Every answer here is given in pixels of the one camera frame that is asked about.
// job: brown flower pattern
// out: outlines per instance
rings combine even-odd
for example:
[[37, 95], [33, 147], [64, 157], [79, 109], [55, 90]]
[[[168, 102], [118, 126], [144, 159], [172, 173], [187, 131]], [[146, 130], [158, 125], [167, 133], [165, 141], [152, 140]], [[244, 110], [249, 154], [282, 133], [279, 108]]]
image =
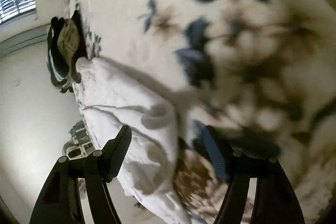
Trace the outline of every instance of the brown flower pattern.
[[177, 24], [173, 23], [176, 16], [176, 7], [173, 5], [165, 9], [158, 10], [151, 18], [151, 24], [154, 27], [154, 35], [160, 35], [164, 41], [170, 39], [173, 35], [180, 32]]
[[[216, 176], [211, 163], [194, 150], [179, 154], [173, 187], [189, 212], [212, 224], [223, 202], [228, 184]], [[249, 222], [253, 202], [248, 198], [243, 221]]]
[[220, 21], [211, 24], [206, 35], [239, 48], [247, 62], [278, 55], [295, 63], [307, 60], [323, 47], [309, 25], [309, 18], [290, 13], [280, 0], [229, 0]]

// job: white blanket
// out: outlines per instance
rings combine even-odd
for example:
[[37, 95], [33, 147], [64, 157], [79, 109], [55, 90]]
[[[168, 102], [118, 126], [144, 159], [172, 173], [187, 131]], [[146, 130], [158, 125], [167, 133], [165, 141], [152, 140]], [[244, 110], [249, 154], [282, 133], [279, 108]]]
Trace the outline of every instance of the white blanket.
[[122, 125], [132, 128], [118, 174], [126, 195], [167, 223], [189, 223], [172, 187], [178, 153], [172, 105], [102, 59], [82, 58], [76, 67], [82, 82], [74, 92], [94, 147], [102, 149]]

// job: white wall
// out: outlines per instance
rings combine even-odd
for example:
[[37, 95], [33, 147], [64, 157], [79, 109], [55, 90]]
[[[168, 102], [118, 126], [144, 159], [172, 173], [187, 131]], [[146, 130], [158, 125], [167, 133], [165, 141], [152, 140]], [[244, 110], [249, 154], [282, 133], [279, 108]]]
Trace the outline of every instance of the white wall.
[[21, 196], [14, 189], [5, 171], [0, 167], [0, 195], [8, 209], [15, 216], [20, 224], [28, 224], [31, 210], [23, 201]]
[[0, 43], [15, 34], [47, 24], [54, 16], [64, 16], [65, 0], [36, 0], [37, 18], [30, 16], [0, 27]]
[[0, 59], [0, 165], [31, 210], [81, 120], [74, 96], [50, 82], [46, 49], [42, 42]]

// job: tan cloth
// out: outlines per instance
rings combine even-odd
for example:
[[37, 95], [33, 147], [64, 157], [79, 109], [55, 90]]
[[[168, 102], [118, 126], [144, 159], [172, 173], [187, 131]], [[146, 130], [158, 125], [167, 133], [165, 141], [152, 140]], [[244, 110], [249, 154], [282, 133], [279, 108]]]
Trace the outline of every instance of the tan cloth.
[[72, 19], [66, 19], [57, 40], [57, 47], [70, 68], [69, 72], [71, 72], [72, 57], [79, 47], [79, 42], [80, 39], [76, 24]]

